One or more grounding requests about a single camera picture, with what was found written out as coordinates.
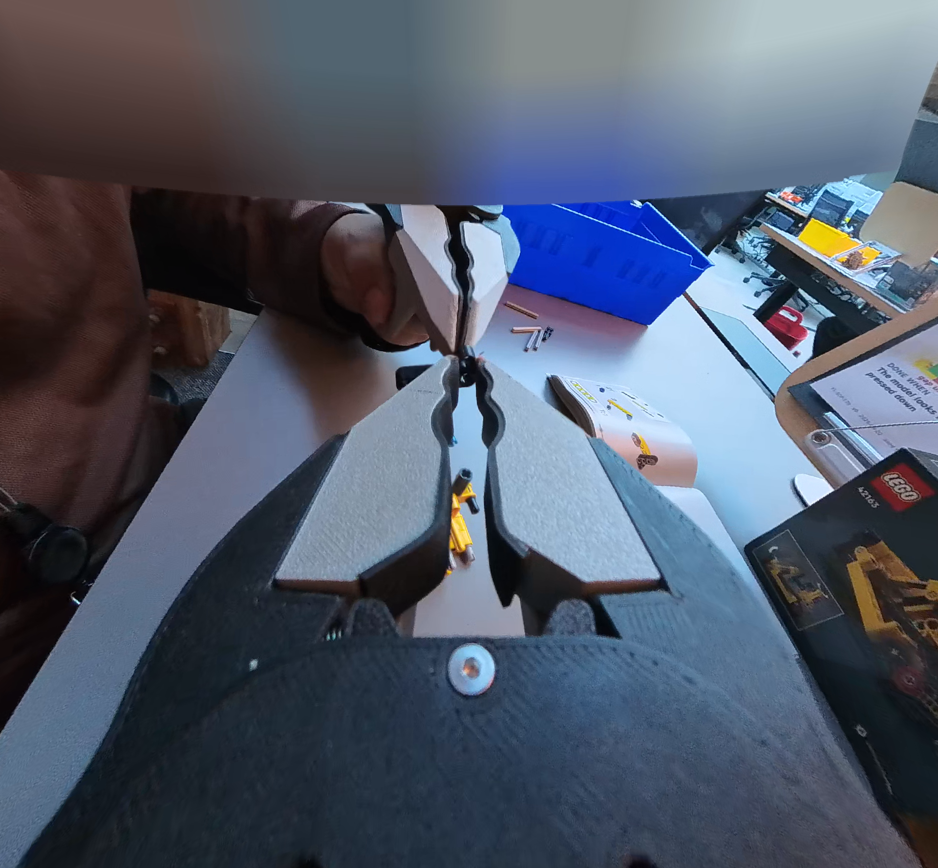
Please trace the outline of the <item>yellow plastic bin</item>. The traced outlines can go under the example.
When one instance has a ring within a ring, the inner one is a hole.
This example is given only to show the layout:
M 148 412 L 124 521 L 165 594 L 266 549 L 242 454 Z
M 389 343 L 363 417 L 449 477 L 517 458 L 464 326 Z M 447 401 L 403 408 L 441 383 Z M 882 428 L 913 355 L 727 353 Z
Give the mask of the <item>yellow plastic bin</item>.
M 808 219 L 796 239 L 826 258 L 837 258 L 858 246 L 857 239 L 849 233 L 815 218 Z

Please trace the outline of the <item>clipboard with instruction sheet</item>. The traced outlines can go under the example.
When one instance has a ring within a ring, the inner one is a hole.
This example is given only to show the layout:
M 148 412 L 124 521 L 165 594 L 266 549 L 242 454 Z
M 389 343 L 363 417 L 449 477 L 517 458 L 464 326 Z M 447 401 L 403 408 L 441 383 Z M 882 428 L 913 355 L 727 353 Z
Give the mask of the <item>clipboard with instruction sheet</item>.
M 936 455 L 936 305 L 810 360 L 780 388 L 780 425 L 831 487 L 900 449 Z

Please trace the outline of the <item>black lego set box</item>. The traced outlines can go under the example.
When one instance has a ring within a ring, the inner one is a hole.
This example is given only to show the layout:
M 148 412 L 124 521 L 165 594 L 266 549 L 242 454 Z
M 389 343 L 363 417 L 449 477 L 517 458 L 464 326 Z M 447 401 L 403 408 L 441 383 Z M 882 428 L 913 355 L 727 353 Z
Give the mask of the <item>black lego set box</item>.
M 936 454 L 890 454 L 745 556 L 877 800 L 936 829 Z

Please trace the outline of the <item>yellow lego model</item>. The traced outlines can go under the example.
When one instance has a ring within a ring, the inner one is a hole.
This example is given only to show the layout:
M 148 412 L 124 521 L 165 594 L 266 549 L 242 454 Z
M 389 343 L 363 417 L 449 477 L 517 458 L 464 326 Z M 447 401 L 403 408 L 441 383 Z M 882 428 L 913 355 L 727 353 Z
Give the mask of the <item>yellow lego model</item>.
M 475 544 L 464 509 L 473 515 L 480 513 L 478 497 L 473 487 L 473 472 L 466 466 L 455 472 L 451 485 L 447 576 L 452 575 L 456 569 L 467 569 L 475 561 Z

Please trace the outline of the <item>person's left hand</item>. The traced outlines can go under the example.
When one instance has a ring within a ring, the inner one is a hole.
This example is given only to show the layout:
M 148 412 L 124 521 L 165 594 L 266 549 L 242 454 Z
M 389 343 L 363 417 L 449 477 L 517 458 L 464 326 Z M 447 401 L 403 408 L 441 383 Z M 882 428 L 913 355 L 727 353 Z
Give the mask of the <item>person's left hand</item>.
M 397 279 L 377 214 L 351 212 L 336 220 L 323 237 L 321 263 L 329 295 L 367 338 L 395 348 L 428 342 L 428 332 L 416 314 L 394 319 Z

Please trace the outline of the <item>lego instruction booklet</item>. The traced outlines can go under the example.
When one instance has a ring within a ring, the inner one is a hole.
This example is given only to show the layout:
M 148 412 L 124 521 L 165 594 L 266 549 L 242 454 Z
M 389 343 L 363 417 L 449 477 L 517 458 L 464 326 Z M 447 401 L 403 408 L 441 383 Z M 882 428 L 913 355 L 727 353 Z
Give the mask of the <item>lego instruction booklet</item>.
M 604 441 L 683 510 L 725 551 L 739 557 L 713 506 L 696 488 L 698 455 L 686 432 L 637 393 L 606 381 L 558 374 L 547 384 L 591 438 Z

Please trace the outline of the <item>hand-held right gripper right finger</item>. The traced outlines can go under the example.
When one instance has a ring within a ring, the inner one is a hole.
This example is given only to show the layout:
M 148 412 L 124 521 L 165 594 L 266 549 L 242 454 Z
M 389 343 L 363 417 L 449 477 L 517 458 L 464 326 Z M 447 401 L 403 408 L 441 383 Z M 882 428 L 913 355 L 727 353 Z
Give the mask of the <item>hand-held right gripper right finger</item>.
M 586 433 L 488 360 L 476 364 L 484 510 L 500 602 L 540 635 L 557 605 L 664 581 Z

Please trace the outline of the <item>black office chair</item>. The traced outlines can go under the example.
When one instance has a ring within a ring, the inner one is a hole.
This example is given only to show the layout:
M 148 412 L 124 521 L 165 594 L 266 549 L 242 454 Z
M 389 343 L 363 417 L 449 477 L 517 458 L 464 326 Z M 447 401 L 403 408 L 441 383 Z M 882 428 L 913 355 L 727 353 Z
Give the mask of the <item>black office chair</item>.
M 774 293 L 783 281 L 780 273 L 768 262 L 768 256 L 776 241 L 759 229 L 748 229 L 740 236 L 738 242 L 746 259 L 748 272 L 743 283 L 754 287 L 753 298 L 766 298 Z

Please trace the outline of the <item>background work desk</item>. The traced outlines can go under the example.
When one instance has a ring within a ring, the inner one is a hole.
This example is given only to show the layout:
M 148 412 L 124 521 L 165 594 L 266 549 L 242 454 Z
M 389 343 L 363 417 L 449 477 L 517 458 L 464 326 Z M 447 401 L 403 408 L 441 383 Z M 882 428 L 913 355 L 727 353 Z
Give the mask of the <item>background work desk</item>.
M 755 310 L 757 322 L 767 323 L 799 292 L 820 303 L 854 335 L 867 333 L 882 324 L 878 319 L 880 315 L 894 319 L 909 311 L 861 284 L 854 276 L 841 272 L 830 260 L 816 254 L 791 234 L 766 223 L 761 223 L 758 229 L 772 243 L 766 261 L 782 282 Z

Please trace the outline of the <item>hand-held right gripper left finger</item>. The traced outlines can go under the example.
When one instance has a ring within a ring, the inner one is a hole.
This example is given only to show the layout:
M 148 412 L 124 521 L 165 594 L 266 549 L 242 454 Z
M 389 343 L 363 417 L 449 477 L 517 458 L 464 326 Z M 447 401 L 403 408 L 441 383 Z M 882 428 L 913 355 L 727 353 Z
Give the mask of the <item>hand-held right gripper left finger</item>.
M 341 438 L 275 574 L 282 589 L 401 616 L 449 566 L 449 442 L 460 363 L 440 359 Z

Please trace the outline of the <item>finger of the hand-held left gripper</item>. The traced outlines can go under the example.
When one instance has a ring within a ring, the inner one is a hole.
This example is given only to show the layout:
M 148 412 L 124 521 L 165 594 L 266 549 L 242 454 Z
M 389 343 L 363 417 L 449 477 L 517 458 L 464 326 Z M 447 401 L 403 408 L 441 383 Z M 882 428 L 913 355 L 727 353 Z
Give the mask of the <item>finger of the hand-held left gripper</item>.
M 398 286 L 395 320 L 411 313 L 423 322 L 432 349 L 461 350 L 463 293 L 449 245 L 450 232 L 389 231 L 389 255 Z
M 485 334 L 513 272 L 513 229 L 499 216 L 461 222 L 461 242 L 468 257 L 463 289 L 461 350 L 475 349 Z

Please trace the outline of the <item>blue plastic bin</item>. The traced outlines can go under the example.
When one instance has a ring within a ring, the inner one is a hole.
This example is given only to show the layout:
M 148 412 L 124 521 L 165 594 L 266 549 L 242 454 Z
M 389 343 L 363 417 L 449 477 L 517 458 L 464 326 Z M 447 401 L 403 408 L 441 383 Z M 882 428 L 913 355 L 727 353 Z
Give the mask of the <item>blue plastic bin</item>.
M 712 260 L 650 202 L 506 205 L 510 283 L 648 326 Z

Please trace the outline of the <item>red basket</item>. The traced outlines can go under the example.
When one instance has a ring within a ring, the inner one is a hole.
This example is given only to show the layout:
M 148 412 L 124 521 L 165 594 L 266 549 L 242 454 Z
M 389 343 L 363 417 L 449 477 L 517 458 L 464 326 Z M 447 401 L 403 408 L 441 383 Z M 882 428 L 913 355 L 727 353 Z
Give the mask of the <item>red basket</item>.
M 785 305 L 762 323 L 782 346 L 789 351 L 795 351 L 810 333 L 803 320 L 802 312 Z

